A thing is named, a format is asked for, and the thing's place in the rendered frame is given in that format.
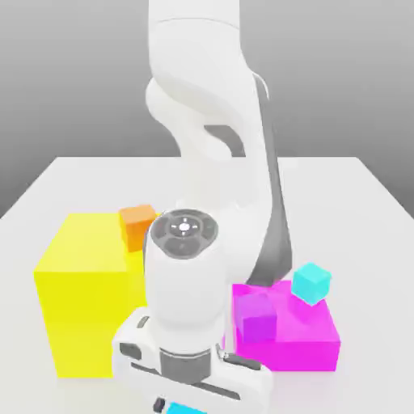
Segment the small purple cube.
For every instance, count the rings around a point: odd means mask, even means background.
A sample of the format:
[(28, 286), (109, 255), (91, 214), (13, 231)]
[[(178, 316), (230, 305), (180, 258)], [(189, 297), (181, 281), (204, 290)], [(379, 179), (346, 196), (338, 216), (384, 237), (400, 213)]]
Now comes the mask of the small purple cube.
[(266, 293), (236, 296), (234, 322), (244, 343), (257, 344), (276, 339), (277, 311)]

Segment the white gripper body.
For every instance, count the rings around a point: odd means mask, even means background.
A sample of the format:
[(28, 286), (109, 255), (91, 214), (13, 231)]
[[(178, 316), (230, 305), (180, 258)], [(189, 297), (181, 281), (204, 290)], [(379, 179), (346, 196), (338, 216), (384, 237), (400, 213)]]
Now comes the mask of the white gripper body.
[(116, 380), (128, 384), (153, 405), (157, 398), (178, 403), (206, 414), (266, 414), (272, 391), (272, 372), (252, 370), (223, 361), (212, 353), (211, 375), (188, 385), (164, 378), (153, 367), (121, 353), (112, 355)]

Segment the small turquoise cube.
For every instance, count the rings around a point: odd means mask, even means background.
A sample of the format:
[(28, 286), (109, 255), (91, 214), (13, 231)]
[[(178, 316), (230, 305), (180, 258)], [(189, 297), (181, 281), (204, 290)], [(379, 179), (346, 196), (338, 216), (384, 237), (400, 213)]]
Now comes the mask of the small turquoise cube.
[(332, 274), (313, 263), (304, 264), (294, 272), (291, 293), (314, 306), (329, 293)]

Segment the small orange cube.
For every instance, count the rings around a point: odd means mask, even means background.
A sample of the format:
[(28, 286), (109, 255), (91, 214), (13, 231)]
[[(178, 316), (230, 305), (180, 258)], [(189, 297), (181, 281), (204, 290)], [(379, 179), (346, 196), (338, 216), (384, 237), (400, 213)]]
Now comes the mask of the small orange cube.
[(119, 210), (120, 231), (128, 252), (140, 251), (143, 239), (157, 214), (151, 205), (138, 205)]

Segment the large yellow box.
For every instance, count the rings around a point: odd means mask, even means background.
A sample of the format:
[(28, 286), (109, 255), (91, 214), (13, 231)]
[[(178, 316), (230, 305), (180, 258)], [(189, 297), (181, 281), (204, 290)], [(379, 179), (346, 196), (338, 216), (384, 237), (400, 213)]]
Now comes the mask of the large yellow box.
[(112, 338), (146, 304), (142, 261), (125, 248), (119, 212), (66, 217), (34, 270), (59, 378), (112, 376)]

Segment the large magenta box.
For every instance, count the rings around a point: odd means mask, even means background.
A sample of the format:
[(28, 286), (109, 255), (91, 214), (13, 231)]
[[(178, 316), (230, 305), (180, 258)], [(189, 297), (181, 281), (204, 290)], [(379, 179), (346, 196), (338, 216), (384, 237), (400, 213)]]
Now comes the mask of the large magenta box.
[[(233, 285), (234, 351), (256, 360), (272, 371), (334, 371), (340, 352), (340, 336), (325, 300), (307, 305), (291, 293), (291, 281), (271, 287)], [(236, 296), (266, 293), (277, 311), (275, 340), (247, 344), (234, 322)]]

